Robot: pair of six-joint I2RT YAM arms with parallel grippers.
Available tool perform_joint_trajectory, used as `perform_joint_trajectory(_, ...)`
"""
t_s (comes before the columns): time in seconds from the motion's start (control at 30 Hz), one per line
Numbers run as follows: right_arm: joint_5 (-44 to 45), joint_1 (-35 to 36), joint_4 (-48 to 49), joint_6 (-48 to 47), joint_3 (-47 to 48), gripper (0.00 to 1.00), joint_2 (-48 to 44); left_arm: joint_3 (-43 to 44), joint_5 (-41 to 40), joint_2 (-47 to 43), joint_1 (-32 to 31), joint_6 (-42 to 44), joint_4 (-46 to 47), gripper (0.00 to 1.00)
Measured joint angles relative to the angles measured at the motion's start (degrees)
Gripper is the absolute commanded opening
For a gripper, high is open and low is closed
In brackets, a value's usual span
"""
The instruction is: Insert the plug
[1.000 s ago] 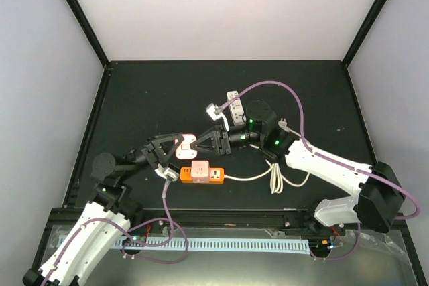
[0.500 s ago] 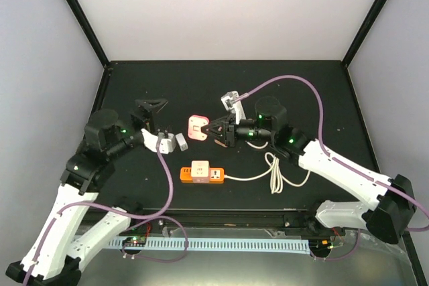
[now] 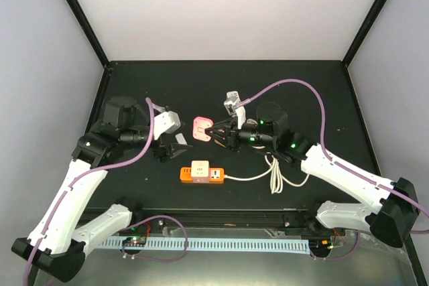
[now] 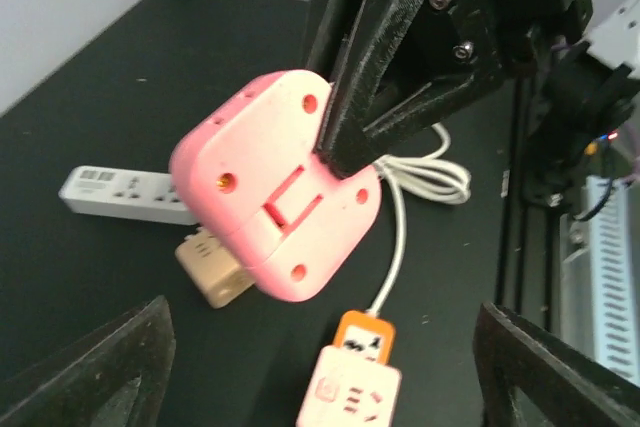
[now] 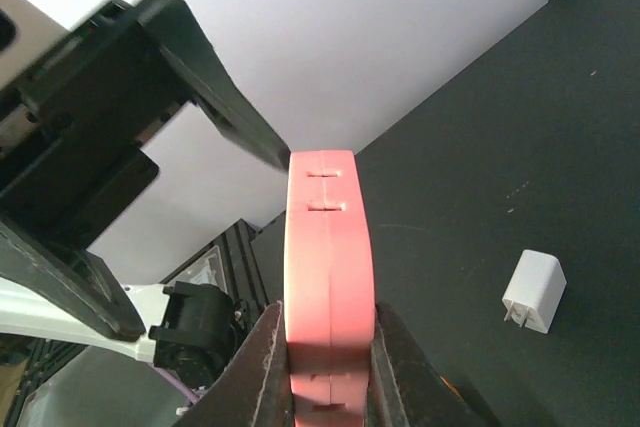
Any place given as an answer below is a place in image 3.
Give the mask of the pink plug adapter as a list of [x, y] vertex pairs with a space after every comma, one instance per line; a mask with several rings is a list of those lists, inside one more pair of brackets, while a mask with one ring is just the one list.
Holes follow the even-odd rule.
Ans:
[[197, 141], [209, 142], [210, 136], [205, 133], [205, 130], [213, 126], [213, 121], [206, 117], [196, 117], [193, 120], [192, 136]]

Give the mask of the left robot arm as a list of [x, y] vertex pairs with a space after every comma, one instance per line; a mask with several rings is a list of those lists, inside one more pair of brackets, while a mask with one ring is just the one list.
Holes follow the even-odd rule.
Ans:
[[181, 122], [177, 113], [154, 104], [149, 98], [145, 123], [137, 125], [142, 107], [133, 98], [115, 96], [105, 105], [103, 116], [83, 135], [73, 151], [66, 177], [39, 224], [29, 236], [17, 238], [11, 250], [27, 261], [23, 284], [28, 285], [32, 267], [67, 283], [102, 241], [121, 230], [138, 231], [144, 223], [143, 206], [120, 198], [104, 213], [84, 226], [78, 222], [88, 201], [108, 171], [140, 160], [149, 149], [160, 161], [189, 149], [183, 140], [167, 145]]

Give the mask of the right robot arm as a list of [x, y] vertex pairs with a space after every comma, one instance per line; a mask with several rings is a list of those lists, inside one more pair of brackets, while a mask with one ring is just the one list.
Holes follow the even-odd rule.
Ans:
[[372, 174], [324, 151], [321, 144], [291, 130], [287, 113], [274, 102], [259, 105], [256, 117], [254, 123], [248, 123], [236, 111], [204, 133], [231, 151], [242, 145], [264, 147], [274, 158], [283, 159], [355, 199], [353, 203], [321, 203], [304, 219], [308, 232], [321, 234], [327, 228], [360, 230], [370, 232], [388, 246], [403, 247], [420, 214], [411, 181], [403, 177], [393, 181]]

